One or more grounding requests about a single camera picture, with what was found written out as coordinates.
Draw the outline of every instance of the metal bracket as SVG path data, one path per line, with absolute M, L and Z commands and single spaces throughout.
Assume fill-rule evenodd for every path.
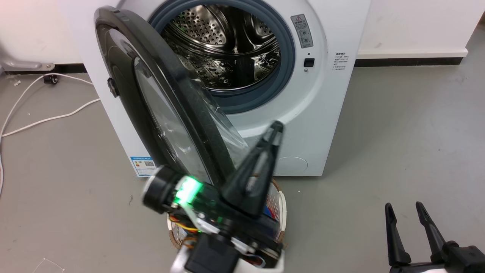
M 0 48 L 0 67 L 5 72 L 13 71 L 51 71 L 54 69 L 54 64 L 42 64 L 38 62 L 18 61 L 10 57 Z

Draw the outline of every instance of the front-load washing machine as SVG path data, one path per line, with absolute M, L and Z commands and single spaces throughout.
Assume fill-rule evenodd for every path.
M 169 164 L 217 182 L 273 120 L 285 124 L 275 174 L 322 174 L 370 2 L 60 6 L 136 174 Z

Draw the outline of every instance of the green led light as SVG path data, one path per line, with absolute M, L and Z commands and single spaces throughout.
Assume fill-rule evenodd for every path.
M 174 202 L 178 204 L 192 203 L 201 188 L 202 183 L 193 179 L 192 177 L 186 176 L 185 181 L 182 183 L 182 186 L 175 194 Z

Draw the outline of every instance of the washing machine door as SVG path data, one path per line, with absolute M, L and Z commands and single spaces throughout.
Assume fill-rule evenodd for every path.
M 192 65 L 133 12 L 103 7 L 95 18 L 110 90 L 155 164 L 222 185 L 248 147 Z

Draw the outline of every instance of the stainless steel drum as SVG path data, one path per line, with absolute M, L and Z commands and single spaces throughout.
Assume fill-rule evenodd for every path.
M 280 59 L 273 32 L 254 15 L 224 5 L 187 9 L 162 37 L 189 60 L 209 90 L 228 92 L 255 85 Z

